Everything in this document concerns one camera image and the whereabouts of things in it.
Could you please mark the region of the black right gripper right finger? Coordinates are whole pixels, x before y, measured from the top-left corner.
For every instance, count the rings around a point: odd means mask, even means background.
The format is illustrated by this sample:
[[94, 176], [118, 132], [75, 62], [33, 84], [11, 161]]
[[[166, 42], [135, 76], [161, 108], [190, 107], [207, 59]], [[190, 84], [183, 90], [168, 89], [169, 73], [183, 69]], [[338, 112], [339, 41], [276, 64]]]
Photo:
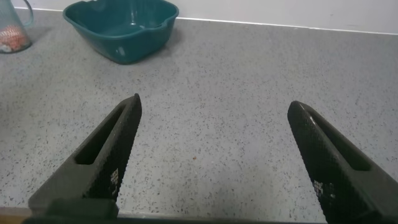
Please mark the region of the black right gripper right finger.
[[287, 118], [328, 223], [397, 223], [397, 181], [312, 107]]

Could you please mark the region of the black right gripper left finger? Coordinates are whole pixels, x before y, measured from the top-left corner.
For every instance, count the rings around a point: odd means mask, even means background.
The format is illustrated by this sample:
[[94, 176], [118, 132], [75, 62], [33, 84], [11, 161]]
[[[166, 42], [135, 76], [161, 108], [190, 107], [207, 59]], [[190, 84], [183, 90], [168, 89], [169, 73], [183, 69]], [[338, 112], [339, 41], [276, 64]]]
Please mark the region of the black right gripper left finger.
[[30, 197], [33, 214], [57, 199], [117, 201], [141, 116], [138, 94], [122, 100]]

